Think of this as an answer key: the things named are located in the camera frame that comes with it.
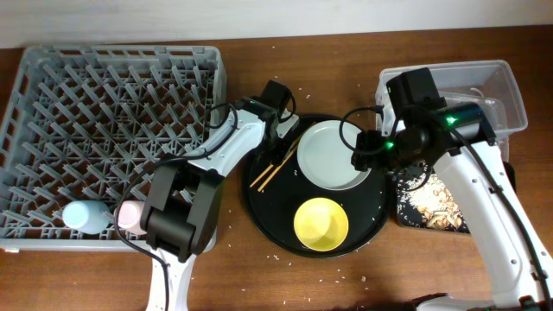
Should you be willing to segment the yellow bowl with shells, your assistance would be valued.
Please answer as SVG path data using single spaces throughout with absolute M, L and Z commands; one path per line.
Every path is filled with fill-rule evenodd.
M 317 252 L 339 247 L 349 233 L 344 208 L 328 198 L 313 198 L 296 210 L 293 227 L 296 237 L 308 249 Z

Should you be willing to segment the light blue cup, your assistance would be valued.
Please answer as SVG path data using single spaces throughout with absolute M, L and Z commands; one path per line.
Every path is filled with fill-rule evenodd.
M 67 204 L 62 211 L 64 224 L 85 234 L 99 234 L 110 223 L 105 213 L 109 207 L 102 201 L 78 200 Z

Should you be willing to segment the pink cup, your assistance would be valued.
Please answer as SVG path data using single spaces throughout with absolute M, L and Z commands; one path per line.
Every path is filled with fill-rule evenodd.
M 132 234 L 142 236 L 146 233 L 140 220 L 144 208 L 144 202 L 139 200 L 126 200 L 122 203 L 118 214 L 118 226 Z

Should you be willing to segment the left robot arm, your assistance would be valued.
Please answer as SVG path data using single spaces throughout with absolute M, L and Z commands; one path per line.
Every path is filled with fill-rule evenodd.
M 298 125 L 291 90 L 269 81 L 262 94 L 232 103 L 226 118 L 195 150 L 164 156 L 156 165 L 140 218 L 146 243 L 159 261 L 168 310 L 183 310 L 194 260 L 216 231 L 223 183 L 248 154 L 279 165 Z

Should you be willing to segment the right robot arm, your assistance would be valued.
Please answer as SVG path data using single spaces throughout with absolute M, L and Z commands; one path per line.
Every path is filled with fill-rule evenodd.
M 349 147 L 352 165 L 397 173 L 427 164 L 459 206 L 492 286 L 491 301 L 436 294 L 413 309 L 550 310 L 552 257 L 512 187 L 485 112 L 473 102 L 449 106 L 427 67 L 388 80 L 386 91 L 404 129 L 360 132 Z

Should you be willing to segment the grey round plate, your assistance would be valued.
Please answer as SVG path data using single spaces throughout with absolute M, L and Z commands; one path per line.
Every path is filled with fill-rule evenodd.
M 311 126 L 300 139 L 297 162 L 300 170 L 317 187 L 342 191 L 357 187 L 371 173 L 352 165 L 353 152 L 340 139 L 340 120 Z

